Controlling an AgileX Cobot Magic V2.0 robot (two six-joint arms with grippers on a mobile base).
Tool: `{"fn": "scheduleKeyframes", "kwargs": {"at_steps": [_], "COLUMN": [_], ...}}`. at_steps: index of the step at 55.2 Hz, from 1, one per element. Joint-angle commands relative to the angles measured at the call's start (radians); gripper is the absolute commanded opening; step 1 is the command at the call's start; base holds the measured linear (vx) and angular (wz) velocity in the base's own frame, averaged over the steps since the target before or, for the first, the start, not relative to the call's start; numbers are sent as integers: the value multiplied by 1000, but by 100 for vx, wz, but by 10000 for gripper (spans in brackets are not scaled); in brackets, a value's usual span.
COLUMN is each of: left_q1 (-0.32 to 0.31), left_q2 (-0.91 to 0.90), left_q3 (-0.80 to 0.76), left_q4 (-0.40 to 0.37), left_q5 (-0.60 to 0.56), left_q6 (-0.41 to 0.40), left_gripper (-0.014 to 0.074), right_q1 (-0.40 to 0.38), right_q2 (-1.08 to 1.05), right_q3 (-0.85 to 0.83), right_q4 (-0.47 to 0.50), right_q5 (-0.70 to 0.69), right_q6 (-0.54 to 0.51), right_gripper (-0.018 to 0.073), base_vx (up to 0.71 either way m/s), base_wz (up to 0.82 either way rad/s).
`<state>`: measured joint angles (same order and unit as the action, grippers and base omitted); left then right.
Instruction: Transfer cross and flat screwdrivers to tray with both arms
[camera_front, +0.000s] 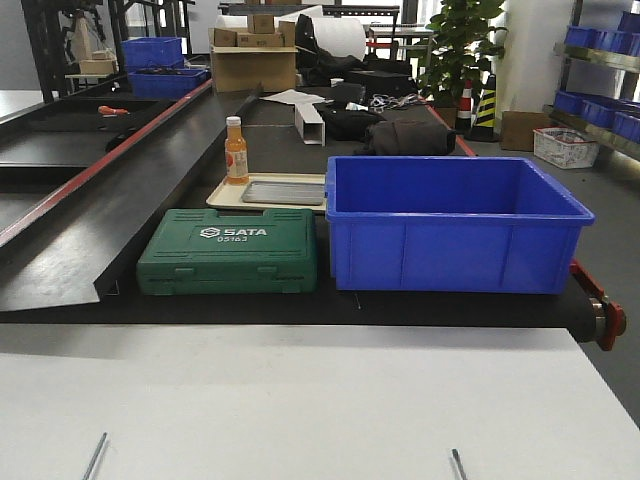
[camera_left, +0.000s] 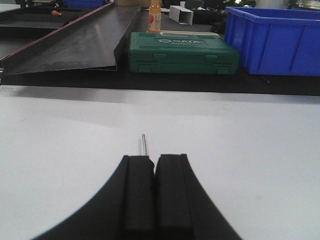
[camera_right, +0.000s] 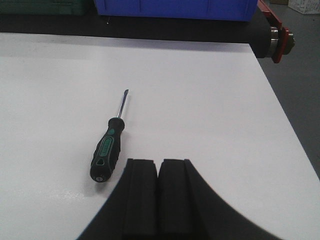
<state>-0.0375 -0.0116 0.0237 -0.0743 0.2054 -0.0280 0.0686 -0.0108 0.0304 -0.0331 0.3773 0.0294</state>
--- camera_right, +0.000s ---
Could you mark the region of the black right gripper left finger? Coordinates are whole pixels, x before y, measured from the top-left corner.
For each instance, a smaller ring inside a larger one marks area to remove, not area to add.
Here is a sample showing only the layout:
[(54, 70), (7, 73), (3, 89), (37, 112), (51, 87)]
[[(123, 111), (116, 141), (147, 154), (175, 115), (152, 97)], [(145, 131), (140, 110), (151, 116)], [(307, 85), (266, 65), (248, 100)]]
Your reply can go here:
[(157, 170), (152, 160), (127, 160), (112, 193), (80, 240), (150, 240), (157, 233)]

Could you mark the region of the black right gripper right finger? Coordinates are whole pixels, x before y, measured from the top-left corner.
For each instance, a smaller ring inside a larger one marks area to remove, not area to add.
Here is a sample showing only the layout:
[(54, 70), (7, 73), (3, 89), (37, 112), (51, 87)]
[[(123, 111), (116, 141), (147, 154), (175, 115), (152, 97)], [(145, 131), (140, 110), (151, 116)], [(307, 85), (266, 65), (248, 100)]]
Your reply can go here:
[(188, 159), (162, 162), (158, 190), (162, 240), (278, 239), (223, 200)]

